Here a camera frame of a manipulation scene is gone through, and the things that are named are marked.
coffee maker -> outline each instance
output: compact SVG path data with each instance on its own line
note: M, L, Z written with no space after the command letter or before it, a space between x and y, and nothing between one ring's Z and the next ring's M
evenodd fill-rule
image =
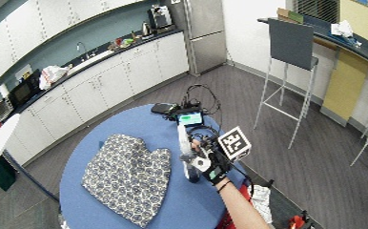
M151 26L156 33L164 33L176 29L172 21L170 12L166 6L153 5L148 10Z

wall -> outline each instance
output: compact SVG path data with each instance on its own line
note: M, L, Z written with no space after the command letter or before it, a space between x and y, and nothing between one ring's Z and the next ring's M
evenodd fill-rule
M32 69L43 69L50 65L64 65L75 59L79 52L76 45L81 41L88 50L105 44L117 37L140 31L144 21L149 21L148 9L157 0L147 0L116 9L81 26L67 31L62 36L36 48L8 70L0 78L0 85L6 83L10 89L16 85L15 73L31 64ZM0 10L0 20L19 7L18 1L10 1Z
M347 20L354 33L368 40L368 6L353 0L341 0L341 21Z
M286 0L266 1L265 4L248 0L224 0L229 59L233 58L261 76L269 68L270 38L269 25L258 22L258 18L277 17L278 8L286 8ZM325 99L335 51L315 44L314 55L321 58L314 95ZM282 78L283 68L285 63L274 61L271 74ZM303 89L307 87L310 72L291 66L289 76L293 84Z
M265 4L256 4L248 0L224 0L228 58L261 76L265 76L269 68L269 25L257 20L258 18L275 17L277 9L286 8L286 3L289 3L286 0L266 1ZM322 104L337 60L337 51L315 44L314 55L321 58L314 95L321 99L319 103ZM274 62L273 67L271 74L281 78L285 64ZM305 89L307 80L307 72L298 68L290 68L290 82L293 84ZM358 129L368 122L368 73L353 119Z

gray floor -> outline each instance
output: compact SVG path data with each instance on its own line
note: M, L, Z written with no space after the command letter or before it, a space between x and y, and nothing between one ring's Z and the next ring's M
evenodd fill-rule
M313 104L295 145L289 150L297 123L287 116L265 108L258 128L253 130L263 78L224 66L200 78L185 76L124 109L157 102L182 102L186 88L196 83L208 84L221 100L224 131L241 126L253 144L252 154L244 159L250 168L263 178L275 180L278 190L325 228L368 228L368 151L354 167L350 166L364 143L360 132L350 125L345 128L337 124ZM212 106L213 97L208 91L197 90L192 96L200 98L205 107ZM298 114L301 104L302 97L286 93L283 106L291 113ZM220 114L213 117L220 122ZM56 194L72 150L95 127L91 125L27 166ZM18 177L8 192L0 190L0 228L60 228L58 209L59 205L23 176Z

refrigerator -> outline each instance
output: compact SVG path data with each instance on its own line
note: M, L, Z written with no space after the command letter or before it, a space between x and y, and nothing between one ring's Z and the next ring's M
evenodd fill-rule
M160 0L173 24L184 30L189 73L200 76L226 62L226 40L221 0Z

window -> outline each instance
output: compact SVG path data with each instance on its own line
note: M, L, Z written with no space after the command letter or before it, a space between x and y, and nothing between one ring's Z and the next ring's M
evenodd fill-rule
M293 11L314 16L330 23L339 22L339 0L290 0Z

